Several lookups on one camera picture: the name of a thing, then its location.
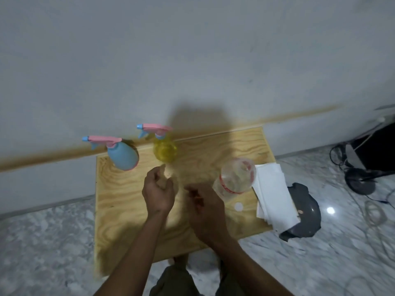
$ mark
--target clear plastic bottle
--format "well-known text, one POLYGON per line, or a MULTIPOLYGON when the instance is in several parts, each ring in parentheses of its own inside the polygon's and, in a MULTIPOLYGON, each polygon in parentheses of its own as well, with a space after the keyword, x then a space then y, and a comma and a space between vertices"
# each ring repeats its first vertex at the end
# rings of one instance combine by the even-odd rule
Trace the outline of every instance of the clear plastic bottle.
POLYGON ((256 176, 255 164, 246 158, 236 158, 221 168, 220 176, 213 184, 214 191, 227 202, 252 187, 256 176))

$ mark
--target person's right hand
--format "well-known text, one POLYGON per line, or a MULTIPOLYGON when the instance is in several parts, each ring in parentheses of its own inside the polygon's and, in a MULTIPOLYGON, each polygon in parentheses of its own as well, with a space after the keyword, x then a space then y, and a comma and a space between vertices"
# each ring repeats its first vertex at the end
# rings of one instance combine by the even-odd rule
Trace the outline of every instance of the person's right hand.
POLYGON ((191 184, 189 191, 189 222, 195 235, 209 247, 226 243, 230 238, 225 221, 225 205, 208 184, 191 184))

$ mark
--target pink trigger sprayer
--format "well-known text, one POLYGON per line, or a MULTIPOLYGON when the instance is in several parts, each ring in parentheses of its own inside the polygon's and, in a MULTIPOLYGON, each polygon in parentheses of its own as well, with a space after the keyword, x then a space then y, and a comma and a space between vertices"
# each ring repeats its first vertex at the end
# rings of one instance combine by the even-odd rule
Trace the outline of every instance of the pink trigger sprayer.
POLYGON ((154 154, 158 160, 164 163, 170 163, 175 159, 177 147, 167 134, 172 130, 171 127, 159 124, 138 124, 137 129, 142 130, 139 138, 149 133, 155 134, 154 154))
POLYGON ((129 145, 122 142, 122 138, 110 136, 85 136, 82 141, 90 142, 92 149, 95 149, 98 144, 105 144, 107 146, 108 156, 116 168, 121 170, 131 170, 136 167, 139 162, 139 155, 129 145))

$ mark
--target stack of napkins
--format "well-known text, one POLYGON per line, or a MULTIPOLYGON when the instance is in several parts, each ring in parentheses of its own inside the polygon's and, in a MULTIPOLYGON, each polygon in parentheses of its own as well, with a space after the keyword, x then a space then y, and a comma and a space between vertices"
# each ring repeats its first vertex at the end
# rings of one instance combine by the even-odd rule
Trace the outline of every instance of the stack of napkins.
POLYGON ((259 200, 256 217, 265 219, 280 234, 300 222, 284 173, 277 163, 255 167, 257 174, 252 187, 259 200))

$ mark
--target plywood board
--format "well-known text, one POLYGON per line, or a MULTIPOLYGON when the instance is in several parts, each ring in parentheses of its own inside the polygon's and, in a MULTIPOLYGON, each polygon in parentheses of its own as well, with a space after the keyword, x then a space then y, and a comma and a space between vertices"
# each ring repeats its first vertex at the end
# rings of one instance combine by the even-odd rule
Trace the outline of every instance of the plywood board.
MULTIPOLYGON (((185 184, 213 183, 221 166, 233 157, 246 157, 255 164, 274 162, 262 128, 234 131, 177 142, 175 162, 162 167, 163 181, 173 176, 177 195, 155 251, 154 261, 206 248, 193 233, 185 209, 185 184)), ((138 149, 140 161, 131 171, 121 171, 107 155, 97 157, 96 166, 96 228, 95 267, 100 275, 115 268, 147 217, 141 195, 146 173, 161 165, 152 147, 138 149)), ((271 226, 256 218, 257 198, 254 191, 239 195, 225 204, 227 226, 237 239, 271 230, 271 226), (243 211, 234 209, 243 204, 243 211)))

